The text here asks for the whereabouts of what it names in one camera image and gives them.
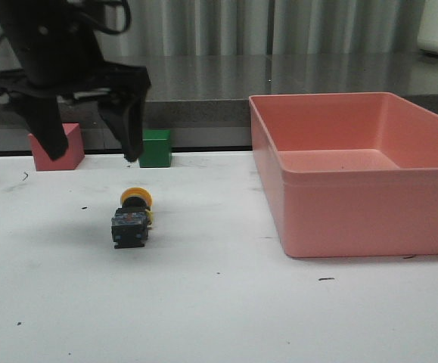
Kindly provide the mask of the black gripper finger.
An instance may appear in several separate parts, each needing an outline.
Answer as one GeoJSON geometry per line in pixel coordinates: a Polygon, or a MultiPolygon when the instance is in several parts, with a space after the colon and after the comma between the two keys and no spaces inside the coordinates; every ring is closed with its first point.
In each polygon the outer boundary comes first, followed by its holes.
{"type": "Polygon", "coordinates": [[[58,160],[66,153],[67,137],[56,98],[9,94],[8,104],[25,121],[28,131],[51,160],[58,160]]]}
{"type": "Polygon", "coordinates": [[[143,147],[143,117],[146,91],[101,88],[98,114],[121,145],[127,161],[134,163],[143,147]]]}

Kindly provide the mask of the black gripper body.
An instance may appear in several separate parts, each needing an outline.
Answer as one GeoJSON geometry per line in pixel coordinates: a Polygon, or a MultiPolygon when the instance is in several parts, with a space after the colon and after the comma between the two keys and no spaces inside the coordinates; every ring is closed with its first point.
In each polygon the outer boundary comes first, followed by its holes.
{"type": "Polygon", "coordinates": [[[20,68],[0,72],[0,95],[68,97],[108,89],[125,97],[142,97],[151,87],[145,67],[104,59],[96,33],[117,36],[131,26],[127,1],[99,1],[120,7],[123,25],[109,27],[91,15],[86,2],[0,1],[0,27],[20,68]]]}

